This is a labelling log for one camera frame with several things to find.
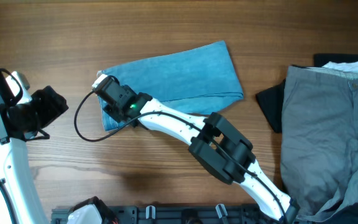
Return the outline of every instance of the black clamp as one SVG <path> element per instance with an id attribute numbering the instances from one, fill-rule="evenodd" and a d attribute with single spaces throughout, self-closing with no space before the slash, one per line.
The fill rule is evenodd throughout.
<path id="1" fill-rule="evenodd" d="M 191 140 L 190 153 L 211 175 L 225 184 L 243 182 L 244 169 L 255 162 L 251 142 L 220 114 L 212 113 L 204 122 L 200 134 Z M 211 147 L 210 139 L 221 134 L 224 137 L 219 145 L 224 152 Z"/>
<path id="2" fill-rule="evenodd" d="M 298 205 L 298 202 L 291 198 L 290 200 L 290 206 L 287 208 L 287 211 L 285 212 L 285 216 L 287 217 L 287 222 L 285 222 L 284 218 L 280 219 L 280 223 L 293 223 L 296 219 L 296 216 L 298 215 L 298 212 L 300 210 L 300 206 Z"/>

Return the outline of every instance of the black cloth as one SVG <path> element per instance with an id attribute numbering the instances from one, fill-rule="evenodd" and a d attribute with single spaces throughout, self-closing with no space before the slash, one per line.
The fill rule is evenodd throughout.
<path id="1" fill-rule="evenodd" d="M 358 203 L 344 208 L 322 224 L 358 224 Z"/>
<path id="2" fill-rule="evenodd" d="M 275 133 L 282 132 L 281 111 L 283 109 L 285 80 L 280 84 L 256 94 L 256 100 Z"/>
<path id="3" fill-rule="evenodd" d="M 327 54 L 313 55 L 314 67 L 322 67 L 328 62 L 352 63 L 358 62 L 357 54 Z M 282 132 L 281 112 L 284 102 L 285 79 L 280 84 L 256 94 L 256 100 L 275 133 Z"/>
<path id="4" fill-rule="evenodd" d="M 313 61 L 315 67 L 323 67 L 328 62 L 334 63 L 353 63 L 358 62 L 357 54 L 331 54 L 320 53 L 313 55 Z"/>

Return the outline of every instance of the white plastic part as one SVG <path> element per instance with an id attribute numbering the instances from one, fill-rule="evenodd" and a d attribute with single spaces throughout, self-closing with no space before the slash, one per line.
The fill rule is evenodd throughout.
<path id="1" fill-rule="evenodd" d="M 140 111 L 141 114 L 152 112 L 152 111 L 163 111 L 166 113 L 170 113 L 175 115 L 179 118 L 182 118 L 190 123 L 193 123 L 196 127 L 202 129 L 205 125 L 203 116 L 193 116 L 189 114 L 185 114 L 179 112 L 177 110 L 173 110 L 169 107 L 164 106 L 158 100 L 152 99 L 148 101 L 142 110 Z M 197 137 L 200 133 L 199 131 L 190 128 L 185 123 L 169 117 L 165 115 L 159 114 L 151 114 L 144 117 L 139 118 L 139 121 L 150 130 L 161 131 L 163 133 L 169 134 L 174 138 L 177 138 L 187 145 L 191 144 L 192 137 Z"/>
<path id="2" fill-rule="evenodd" d="M 102 223 L 102 218 L 96 206 L 94 205 L 85 205 L 68 216 L 67 224 L 100 224 Z"/>
<path id="3" fill-rule="evenodd" d="M 216 213 L 218 214 L 218 218 L 222 218 L 223 216 L 227 216 L 227 210 L 224 204 L 218 204 L 215 206 Z"/>
<path id="4" fill-rule="evenodd" d="M 250 164 L 248 170 L 258 175 L 259 179 L 277 196 L 284 211 L 287 211 L 290 206 L 291 197 L 281 192 L 273 184 L 273 182 L 263 173 L 257 160 Z M 256 201 L 260 211 L 270 218 L 279 220 L 283 214 L 272 194 L 258 180 L 251 177 L 249 174 L 245 174 L 244 177 L 246 178 L 245 181 L 237 184 L 239 184 Z"/>
<path id="5" fill-rule="evenodd" d="M 153 205 L 149 205 L 146 207 L 146 219 L 155 219 L 155 207 Z"/>
<path id="6" fill-rule="evenodd" d="M 27 147 L 24 141 L 10 138 L 0 144 L 0 179 L 5 179 L 5 188 L 20 224 L 49 223 L 41 206 L 29 167 Z M 11 223 L 7 205 L 0 191 L 0 224 Z"/>
<path id="7" fill-rule="evenodd" d="M 92 88 L 98 87 L 98 85 L 107 77 L 105 74 L 101 74 L 96 81 L 92 84 Z"/>
<path id="8" fill-rule="evenodd" d="M 17 72 L 16 71 L 12 72 L 12 76 L 14 76 L 16 78 L 16 80 L 20 83 L 22 90 L 23 90 L 23 96 L 17 104 L 30 102 L 32 99 L 31 95 L 24 88 L 23 83 L 21 82 L 19 76 L 17 75 Z M 11 89 L 13 95 L 16 96 L 19 93 L 20 88 L 17 85 L 17 83 L 15 82 L 15 80 L 13 80 L 13 78 L 11 76 L 6 77 L 5 80 L 6 80 L 7 84 L 9 85 L 9 88 Z"/>

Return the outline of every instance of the pants waistband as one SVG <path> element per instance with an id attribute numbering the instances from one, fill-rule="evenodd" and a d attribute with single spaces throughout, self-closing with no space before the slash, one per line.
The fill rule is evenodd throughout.
<path id="1" fill-rule="evenodd" d="M 358 73 L 345 72 L 350 77 L 358 76 Z M 333 85 L 333 86 L 343 86 L 350 88 L 358 89 L 358 78 L 349 79 L 344 77 L 339 77 L 337 75 L 327 74 L 323 72 L 316 72 L 307 68 L 299 68 L 294 66 L 289 66 L 287 79 L 296 79 L 304 80 L 306 82 L 311 82 L 320 85 Z"/>

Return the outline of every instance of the wood grain surface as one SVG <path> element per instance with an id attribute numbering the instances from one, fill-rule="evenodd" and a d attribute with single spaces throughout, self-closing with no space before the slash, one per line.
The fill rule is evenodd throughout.
<path id="1" fill-rule="evenodd" d="M 30 92 L 51 85 L 70 109 L 29 142 L 29 163 L 45 213 L 97 195 L 108 205 L 254 203 L 240 187 L 210 176 L 180 141 L 127 128 L 82 141 L 76 107 L 98 70 L 225 40 L 246 94 L 221 113 L 254 145 L 279 186 L 281 135 L 255 94 L 285 78 L 290 64 L 318 52 L 358 54 L 358 1 L 187 1 L 0 4 L 0 67 L 26 74 Z M 96 97 L 79 115 L 89 138 L 105 135 Z"/>

